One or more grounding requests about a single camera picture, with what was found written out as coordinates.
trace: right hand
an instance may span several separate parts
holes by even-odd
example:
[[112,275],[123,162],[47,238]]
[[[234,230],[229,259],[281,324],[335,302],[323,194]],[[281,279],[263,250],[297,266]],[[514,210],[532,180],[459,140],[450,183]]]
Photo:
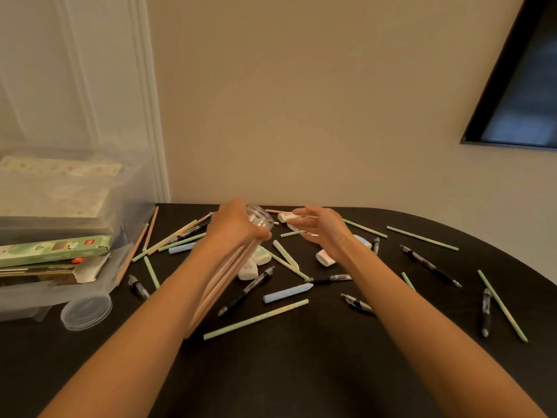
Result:
[[306,205],[305,208],[297,208],[292,212],[299,216],[316,217],[291,218],[287,222],[300,230],[317,235],[301,234],[305,240],[321,245],[325,252],[336,262],[342,262],[343,247],[355,238],[340,214],[330,208],[316,205]]

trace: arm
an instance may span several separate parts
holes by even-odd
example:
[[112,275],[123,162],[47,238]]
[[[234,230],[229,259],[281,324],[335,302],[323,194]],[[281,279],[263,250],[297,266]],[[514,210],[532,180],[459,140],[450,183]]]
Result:
[[66,383],[40,415],[147,416],[178,352],[208,281],[237,247],[268,230],[250,223],[234,200],[213,215],[187,260]]
[[289,223],[352,276],[414,371],[451,417],[545,417],[476,342],[357,241],[333,210],[307,206]]

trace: blue chalk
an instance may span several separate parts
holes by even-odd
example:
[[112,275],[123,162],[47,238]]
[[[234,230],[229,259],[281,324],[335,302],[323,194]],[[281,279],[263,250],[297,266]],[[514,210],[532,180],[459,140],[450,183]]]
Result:
[[263,302],[268,304],[274,300],[279,300],[282,298],[288,298],[288,296],[297,295],[298,293],[306,292],[313,287],[312,283],[305,283],[300,286],[294,286],[293,288],[281,290],[280,292],[271,293],[263,297]]
[[193,249],[197,242],[192,242],[191,244],[184,244],[179,246],[174,246],[168,250],[169,253],[182,253],[184,251],[189,251]]

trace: beige wall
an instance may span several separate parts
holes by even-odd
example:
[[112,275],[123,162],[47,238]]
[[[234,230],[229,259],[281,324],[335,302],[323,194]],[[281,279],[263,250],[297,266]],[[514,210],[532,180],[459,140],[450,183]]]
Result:
[[557,281],[557,152],[459,145],[522,0],[149,0],[173,202],[390,208]]

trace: left hand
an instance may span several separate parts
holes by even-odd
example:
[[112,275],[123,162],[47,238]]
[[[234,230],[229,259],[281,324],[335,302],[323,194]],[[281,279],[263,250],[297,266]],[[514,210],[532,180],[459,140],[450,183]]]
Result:
[[249,221],[246,203],[240,198],[234,198],[231,202],[222,204],[212,215],[205,238],[226,240],[236,248],[255,239],[269,240],[271,232]]

